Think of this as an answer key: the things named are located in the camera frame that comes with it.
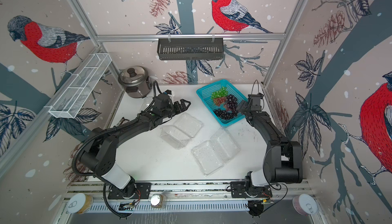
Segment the teal plastic basket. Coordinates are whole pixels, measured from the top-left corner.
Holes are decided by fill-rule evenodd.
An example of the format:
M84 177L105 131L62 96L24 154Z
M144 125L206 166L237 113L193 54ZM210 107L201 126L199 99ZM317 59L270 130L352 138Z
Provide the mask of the teal plastic basket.
M245 118L237 106L248 99L227 80L206 85L197 90L197 95L222 127Z

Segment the red grape bunch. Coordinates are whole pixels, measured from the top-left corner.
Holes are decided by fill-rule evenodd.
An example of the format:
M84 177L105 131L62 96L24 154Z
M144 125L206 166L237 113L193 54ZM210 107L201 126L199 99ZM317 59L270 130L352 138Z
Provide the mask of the red grape bunch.
M225 96L223 96L223 97L213 98L212 100L213 100L213 103L217 107L219 107L219 106L223 105L226 102L227 98Z

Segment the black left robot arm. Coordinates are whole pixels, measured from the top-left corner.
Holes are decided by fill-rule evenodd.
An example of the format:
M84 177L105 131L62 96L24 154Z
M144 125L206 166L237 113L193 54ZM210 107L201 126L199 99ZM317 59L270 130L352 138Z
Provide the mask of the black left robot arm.
M128 140L161 126L188 110L191 102L173 102L169 95L159 94L137 117L120 126L96 128L72 159L71 168L77 176L93 176L117 189L123 198L137 191L135 180L116 163L117 148Z

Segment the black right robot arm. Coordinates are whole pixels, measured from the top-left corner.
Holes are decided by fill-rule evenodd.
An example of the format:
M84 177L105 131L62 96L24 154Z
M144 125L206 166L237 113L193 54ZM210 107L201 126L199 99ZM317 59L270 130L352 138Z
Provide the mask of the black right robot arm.
M248 124L266 142L262 168L248 172L245 177L245 191L251 197L259 195L272 184L296 184L303 181L301 145L289 140L277 129L268 113L262 110L262 98L261 93L250 94L248 101L242 101L237 107L237 111L245 116Z

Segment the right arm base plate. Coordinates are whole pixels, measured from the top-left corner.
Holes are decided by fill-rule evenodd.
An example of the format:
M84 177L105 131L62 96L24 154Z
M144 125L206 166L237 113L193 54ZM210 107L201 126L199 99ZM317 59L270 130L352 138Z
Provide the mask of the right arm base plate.
M272 192L266 186L255 187L245 180L232 181L229 185L232 198L272 198Z

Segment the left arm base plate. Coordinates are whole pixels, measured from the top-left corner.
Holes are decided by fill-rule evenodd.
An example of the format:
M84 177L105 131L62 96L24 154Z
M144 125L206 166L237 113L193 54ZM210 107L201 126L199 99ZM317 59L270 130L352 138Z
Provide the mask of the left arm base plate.
M124 199L148 199L152 184L149 182L130 182L124 189L119 189L114 185L110 185L108 199L124 200Z

